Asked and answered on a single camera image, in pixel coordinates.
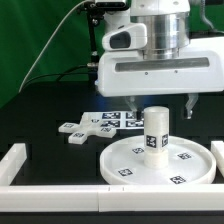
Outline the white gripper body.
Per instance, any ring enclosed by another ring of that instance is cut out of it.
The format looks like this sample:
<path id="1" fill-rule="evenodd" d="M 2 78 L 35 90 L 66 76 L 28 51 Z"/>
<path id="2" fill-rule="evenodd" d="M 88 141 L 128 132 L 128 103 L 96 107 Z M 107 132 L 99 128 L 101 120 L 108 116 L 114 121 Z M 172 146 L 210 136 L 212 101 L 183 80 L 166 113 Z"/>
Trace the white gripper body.
<path id="1" fill-rule="evenodd" d="M 139 51 L 105 53 L 98 67 L 105 97 L 219 92 L 224 90 L 224 53 L 186 47 L 175 59 L 144 60 Z"/>

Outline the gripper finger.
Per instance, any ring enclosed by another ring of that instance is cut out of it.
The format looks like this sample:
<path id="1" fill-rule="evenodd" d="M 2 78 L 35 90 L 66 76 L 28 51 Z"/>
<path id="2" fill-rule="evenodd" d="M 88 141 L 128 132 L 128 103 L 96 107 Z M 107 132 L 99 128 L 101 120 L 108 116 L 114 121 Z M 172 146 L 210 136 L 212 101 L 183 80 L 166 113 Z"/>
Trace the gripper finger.
<path id="1" fill-rule="evenodd" d="M 196 105 L 199 95 L 197 93 L 188 93 L 187 94 L 187 102 L 184 107 L 184 118 L 190 119 L 193 114 L 193 108 Z"/>
<path id="2" fill-rule="evenodd" d="M 133 112 L 133 114 L 135 116 L 137 116 L 138 115 L 138 107 L 135 102 L 135 97 L 134 96 L 126 96 L 125 102 L 128 105 L 129 109 Z"/>

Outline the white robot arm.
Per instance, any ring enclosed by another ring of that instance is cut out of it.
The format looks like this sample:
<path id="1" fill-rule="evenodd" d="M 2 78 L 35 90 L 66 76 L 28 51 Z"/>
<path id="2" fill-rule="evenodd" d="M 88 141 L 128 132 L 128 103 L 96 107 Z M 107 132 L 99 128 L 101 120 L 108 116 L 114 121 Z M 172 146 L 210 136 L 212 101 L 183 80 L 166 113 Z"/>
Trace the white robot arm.
<path id="1" fill-rule="evenodd" d="M 105 97 L 224 90 L 224 36 L 191 39 L 189 0 L 95 0 L 105 11 L 98 91 Z"/>

